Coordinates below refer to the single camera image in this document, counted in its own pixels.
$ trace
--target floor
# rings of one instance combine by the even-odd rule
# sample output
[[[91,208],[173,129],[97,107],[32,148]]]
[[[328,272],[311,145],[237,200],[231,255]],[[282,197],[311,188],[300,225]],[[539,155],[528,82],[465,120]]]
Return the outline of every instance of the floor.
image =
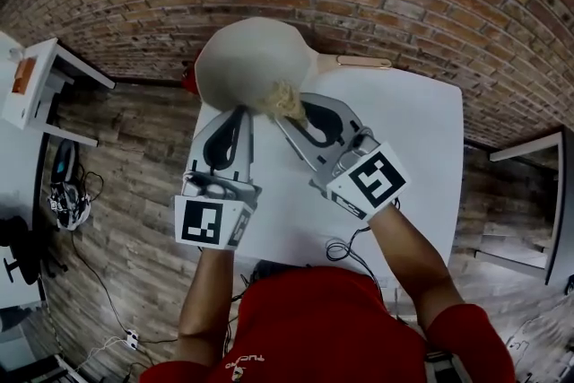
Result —
[[[171,198],[181,185],[199,102],[175,88],[119,84],[114,91],[77,91],[58,107],[58,124],[100,139],[97,149],[82,148],[81,164],[104,179],[91,218],[80,230],[55,233],[54,248],[70,268],[45,278],[47,309],[24,324],[37,357],[62,353],[80,365],[92,348],[112,336],[124,338],[122,327],[135,329],[140,340],[170,340],[193,278],[199,252],[176,244]],[[48,147],[42,185],[42,206],[51,162]],[[86,187],[95,196],[100,182],[93,175]],[[465,170],[457,233],[449,268],[469,302],[483,306],[502,339],[510,346],[519,381],[556,381],[572,353],[574,300],[560,290],[509,270],[478,262],[474,249],[484,244],[521,243],[544,250],[552,233],[555,191],[553,174],[516,161],[490,163],[482,151],[465,148]],[[107,285],[118,323],[106,293],[80,255]],[[238,264],[235,292],[243,290]],[[388,308],[406,319],[413,306],[400,290],[385,289]],[[230,316],[237,316],[237,304]],[[89,381],[121,381],[130,364],[165,361],[174,344],[144,344],[141,353],[122,344],[110,346],[82,366]],[[132,381],[142,371],[134,366]]]

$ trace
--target forearm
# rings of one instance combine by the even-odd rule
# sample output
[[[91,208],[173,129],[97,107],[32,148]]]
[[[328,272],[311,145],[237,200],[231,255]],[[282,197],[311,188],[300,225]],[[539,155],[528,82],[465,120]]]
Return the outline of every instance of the forearm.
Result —
[[[221,358],[233,286],[232,251],[205,248],[179,316],[178,335],[208,343],[203,361]]]
[[[369,225],[423,326],[448,306],[463,303],[439,252],[394,206],[373,216]]]

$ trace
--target white tabletop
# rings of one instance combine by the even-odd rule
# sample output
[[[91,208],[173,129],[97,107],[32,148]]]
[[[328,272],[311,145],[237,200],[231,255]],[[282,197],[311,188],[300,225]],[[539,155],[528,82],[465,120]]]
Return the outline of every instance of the white tabletop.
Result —
[[[20,129],[25,128],[30,119],[34,118],[44,84],[56,57],[56,45],[57,39],[49,39],[24,50],[24,58],[36,58],[26,92],[24,94],[9,92],[5,96],[2,109],[2,118]]]
[[[315,77],[302,91],[344,101],[380,141],[388,141],[411,176],[401,211],[438,250],[445,263],[457,225],[463,167],[461,91],[427,77],[390,69],[346,67]],[[220,112],[204,104],[196,133]],[[338,265],[364,271],[349,259],[326,259],[326,243],[347,241],[366,224],[308,185],[311,170],[267,116],[254,117],[251,177],[263,188],[239,244],[238,256],[290,265]],[[377,278],[392,278],[373,235],[358,236],[353,249]]]

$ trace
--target red object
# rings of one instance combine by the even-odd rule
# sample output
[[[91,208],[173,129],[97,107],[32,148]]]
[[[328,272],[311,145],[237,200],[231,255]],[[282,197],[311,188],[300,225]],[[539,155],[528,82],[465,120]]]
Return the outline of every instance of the red object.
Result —
[[[474,383],[514,383],[512,360],[483,309],[457,305],[427,332],[460,357]],[[142,383],[426,381],[423,338],[388,315],[372,280],[341,268],[292,270],[258,281],[239,306],[235,344],[214,368],[164,362]]]
[[[199,55],[201,54],[201,50],[199,50],[196,54],[197,60]],[[193,63],[185,63],[186,69],[183,71],[183,75],[181,76],[181,86],[183,86],[189,92],[193,92],[196,96],[199,96],[199,89],[197,88],[197,79],[196,79],[196,69]]]

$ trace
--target cable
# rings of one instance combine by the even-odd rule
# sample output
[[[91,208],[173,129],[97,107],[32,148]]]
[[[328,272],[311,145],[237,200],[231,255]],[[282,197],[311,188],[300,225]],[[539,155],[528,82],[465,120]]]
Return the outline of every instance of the cable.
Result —
[[[104,291],[106,292],[106,295],[108,296],[108,300],[109,300],[109,306],[111,307],[111,309],[114,312],[114,315],[116,316],[116,320],[117,323],[119,324],[119,326],[122,328],[122,330],[124,332],[126,332],[127,334],[127,329],[124,327],[124,325],[122,324],[122,321],[119,319],[119,315],[117,313],[116,307],[114,306],[114,302],[112,301],[110,295],[109,295],[109,291],[108,288],[106,287],[106,284],[104,284],[104,282],[101,280],[100,276],[98,275],[98,273],[88,264],[88,262],[85,261],[85,259],[80,255],[80,253],[78,252],[77,247],[75,246],[75,240],[74,240],[74,232],[71,231],[70,232],[71,238],[72,238],[72,247],[74,248],[74,252],[75,254],[78,256],[78,258],[80,260],[82,260],[83,264],[86,265],[90,271],[92,273],[94,273],[96,275],[96,278],[98,278],[98,281],[100,281],[101,287],[104,288]],[[177,342],[177,338],[170,338],[170,339],[165,339],[165,340],[157,340],[157,341],[152,341],[152,340],[140,340],[139,343],[141,344],[162,344],[162,343],[167,343],[167,342]]]
[[[373,282],[377,286],[378,295],[380,296],[380,301],[383,304],[385,304],[385,302],[383,301],[383,291],[381,291],[381,289],[380,289],[380,285],[378,284],[377,277],[370,270],[369,266],[367,265],[367,262],[365,262],[365,260],[361,256],[359,256],[359,254],[357,254],[354,250],[352,250],[352,242],[354,241],[356,236],[359,233],[363,233],[363,232],[369,231],[369,230],[370,230],[370,227],[365,227],[364,229],[356,230],[354,232],[354,234],[351,236],[351,239],[349,240],[348,243],[345,243],[343,241],[333,241],[333,242],[327,244],[327,246],[326,246],[326,258],[328,260],[330,260],[331,262],[340,262],[341,260],[344,260],[347,257],[350,257],[354,261],[359,262],[365,268],[365,270],[367,270],[367,272],[369,272],[371,279],[373,280]],[[333,251],[334,252],[343,251],[344,253],[342,256],[335,256]]]
[[[149,367],[146,365],[143,365],[141,362],[132,362],[131,364],[129,364],[129,368],[127,370],[127,375],[124,377],[124,379],[122,380],[122,383],[127,383],[129,381],[129,378],[132,376],[132,368],[135,365],[141,365],[144,369],[148,370]]]
[[[177,338],[170,338],[170,339],[166,339],[166,340],[140,340],[141,344],[167,344],[170,342],[177,342]]]
[[[126,346],[129,346],[127,344],[126,340],[122,340],[121,338],[119,338],[118,336],[112,336],[110,337],[108,340],[106,340],[106,343],[101,347],[101,348],[91,348],[90,352],[88,353],[88,357],[85,359],[84,362],[82,362],[78,367],[76,367],[74,369],[74,371],[78,371],[81,367],[83,367],[89,360],[93,359],[96,354],[98,354],[100,351],[105,350],[106,348],[109,348],[110,346],[117,344],[119,342],[122,342],[123,344],[125,344]]]
[[[72,247],[74,248],[74,252],[75,254],[78,256],[78,258],[80,260],[82,260],[83,264],[86,265],[90,271],[92,273],[94,273],[96,275],[96,278],[98,278],[98,281],[100,281],[101,287],[104,288],[104,291],[106,292],[106,295],[108,296],[108,300],[109,300],[109,306],[111,307],[111,309],[114,312],[114,315],[116,315],[116,319],[117,319],[117,323],[119,324],[119,326],[122,328],[122,330],[124,332],[126,332],[127,334],[127,329],[124,327],[124,325],[122,324],[122,321],[119,320],[119,315],[117,313],[116,307],[114,306],[114,302],[111,300],[111,297],[109,296],[109,292],[108,292],[108,288],[106,287],[106,284],[104,284],[104,282],[101,280],[100,275],[98,273],[96,273],[96,271],[90,266],[88,265],[88,262],[86,262],[83,257],[80,255],[80,253],[78,252],[78,249],[75,246],[75,242],[74,242],[74,232],[70,231],[70,235],[72,236]]]
[[[150,361],[150,364],[152,365],[152,367],[155,365],[155,364],[153,363],[152,356],[150,356],[150,354],[149,354],[147,351],[145,351],[145,349],[143,349],[143,348],[135,348],[135,350],[136,350],[138,353],[143,354],[143,355]]]
[[[88,178],[88,176],[90,176],[90,174],[93,174],[94,176],[100,178],[100,180],[101,180],[100,191],[98,192],[98,194],[94,198],[91,199],[91,202],[93,203],[94,201],[96,201],[98,199],[98,197],[101,195],[101,192],[104,189],[104,178],[96,172],[93,172],[93,171],[86,172],[85,176],[82,177],[82,188],[83,188],[84,194],[86,194],[86,179]]]

